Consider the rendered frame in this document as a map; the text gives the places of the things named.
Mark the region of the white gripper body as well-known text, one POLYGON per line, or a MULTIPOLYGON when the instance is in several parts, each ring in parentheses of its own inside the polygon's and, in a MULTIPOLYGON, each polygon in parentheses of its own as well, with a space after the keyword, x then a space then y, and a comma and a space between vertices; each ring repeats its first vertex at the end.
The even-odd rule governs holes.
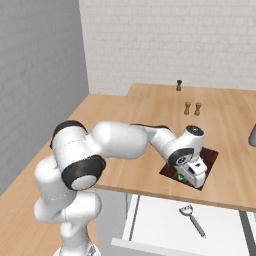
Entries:
POLYGON ((195 188, 204 185, 207 167, 203 162, 187 163, 181 167, 181 173, 186 180, 195 188))

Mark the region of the dark brown cutting board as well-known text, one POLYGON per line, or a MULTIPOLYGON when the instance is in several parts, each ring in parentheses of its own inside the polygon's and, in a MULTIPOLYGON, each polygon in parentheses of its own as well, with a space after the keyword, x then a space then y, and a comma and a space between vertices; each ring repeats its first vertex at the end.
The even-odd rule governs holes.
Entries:
MULTIPOLYGON (((203 162, 207 167, 207 170, 205 172, 205 180, 207 180, 211 169, 218 157, 218 152, 203 147, 202 151, 200 152, 200 157, 202 158, 203 162)), ((193 186, 193 184, 182 173, 178 172, 173 166, 169 166, 168 164, 164 165, 164 167, 160 171, 160 174, 182 184, 186 184, 187 186, 193 186)))

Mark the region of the grey metal peeler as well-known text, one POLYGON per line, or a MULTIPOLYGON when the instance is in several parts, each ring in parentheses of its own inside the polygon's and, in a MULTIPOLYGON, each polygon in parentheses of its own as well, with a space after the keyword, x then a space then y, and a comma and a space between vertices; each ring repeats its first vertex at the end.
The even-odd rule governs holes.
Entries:
POLYGON ((206 237, 205 231, 200 226, 200 224, 197 222, 196 218, 193 216, 193 207, 191 205, 180 208, 179 212, 183 216, 190 218, 190 221, 192 222, 192 224, 194 225, 194 227, 196 228, 196 230, 198 231, 198 233, 200 234, 201 237, 203 237, 203 238, 206 237))

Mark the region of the white open drawer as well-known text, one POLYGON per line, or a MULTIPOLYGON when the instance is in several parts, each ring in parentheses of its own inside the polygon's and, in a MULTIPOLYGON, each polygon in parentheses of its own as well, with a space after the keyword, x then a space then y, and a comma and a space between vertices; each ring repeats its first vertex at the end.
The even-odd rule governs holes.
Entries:
POLYGON ((121 238, 111 244, 146 256, 256 256, 251 213, 193 204, 197 229, 180 209, 186 202, 134 195, 121 238))

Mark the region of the grey rounded object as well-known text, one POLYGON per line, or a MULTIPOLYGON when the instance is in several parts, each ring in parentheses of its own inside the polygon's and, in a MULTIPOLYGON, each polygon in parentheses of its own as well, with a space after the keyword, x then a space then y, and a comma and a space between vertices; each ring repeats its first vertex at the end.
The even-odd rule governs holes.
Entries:
POLYGON ((256 147, 256 123, 254 124, 254 127, 252 128, 252 131, 248 137, 248 143, 252 147, 256 147))

